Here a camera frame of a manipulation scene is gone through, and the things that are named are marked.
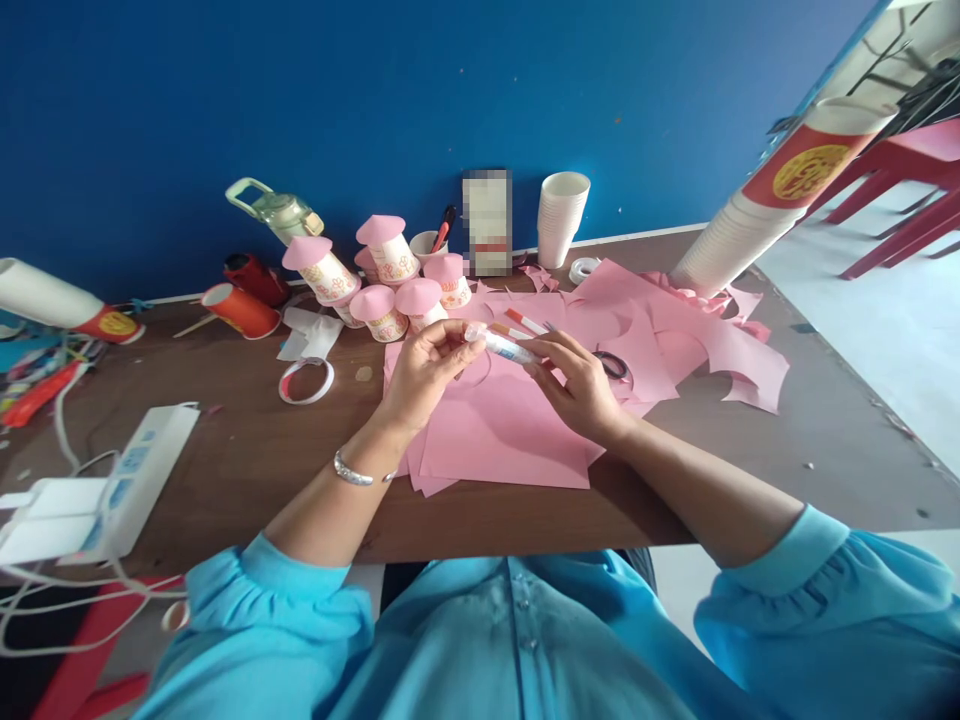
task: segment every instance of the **power strip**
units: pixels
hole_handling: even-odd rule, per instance
[[[0,565],[52,558],[81,565],[129,554],[199,417],[185,405],[151,408],[108,478],[44,478],[29,492],[0,497],[0,507],[17,508],[0,529]]]

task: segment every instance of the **scissors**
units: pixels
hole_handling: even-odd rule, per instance
[[[551,332],[557,332],[556,326],[550,323],[544,323],[544,325],[546,325],[547,329]],[[606,350],[597,350],[590,354],[597,358],[600,364],[603,365],[603,371],[607,374],[607,377],[613,378],[614,380],[623,380],[623,378],[630,374],[630,368],[627,367],[627,364],[613,353],[608,353]]]

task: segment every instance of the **light blue blouse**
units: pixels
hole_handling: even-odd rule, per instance
[[[346,573],[263,536],[195,568],[137,717],[822,720],[960,700],[950,570],[812,507],[700,604],[714,662],[612,551],[435,562],[376,626]]]

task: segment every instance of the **cuff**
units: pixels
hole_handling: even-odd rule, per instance
[[[807,505],[790,531],[770,552],[723,574],[760,595],[786,595],[807,582],[840,549],[850,528]]]
[[[343,586],[350,567],[325,568],[294,560],[280,552],[263,533],[240,556],[240,565],[253,582],[278,595],[311,601],[333,595]]]

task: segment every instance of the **brown table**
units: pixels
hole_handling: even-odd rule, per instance
[[[579,248],[572,255],[666,271],[696,235]],[[490,284],[532,289],[522,275]],[[960,526],[955,479],[930,466],[926,450],[893,427],[888,411],[872,404],[869,389],[818,335],[794,327],[803,318],[766,281],[751,275],[738,285],[767,293],[754,317],[773,330],[771,346],[792,363],[781,415],[720,402],[729,378],[701,370],[680,385],[679,400],[661,403],[648,419],[850,524],[877,531]],[[202,314],[185,303],[150,311],[144,338],[112,348],[66,401],[69,437],[81,458],[122,449],[152,406],[190,400],[202,408],[223,406],[194,429],[125,560],[133,574],[183,572],[248,542],[364,423],[382,394],[383,346],[365,331],[345,330],[331,352],[336,382],[327,397],[295,407],[282,403],[276,389],[285,366],[275,357],[286,333],[248,342],[214,323],[171,338]],[[372,377],[357,380],[367,367]],[[12,444],[0,454],[0,490],[22,490],[34,479],[67,472],[49,418],[38,416],[7,438]],[[17,481],[25,469],[30,479]],[[461,482],[430,499],[407,480],[395,480],[357,559],[519,555],[691,539],[618,460],[601,458],[590,479],[590,491]]]

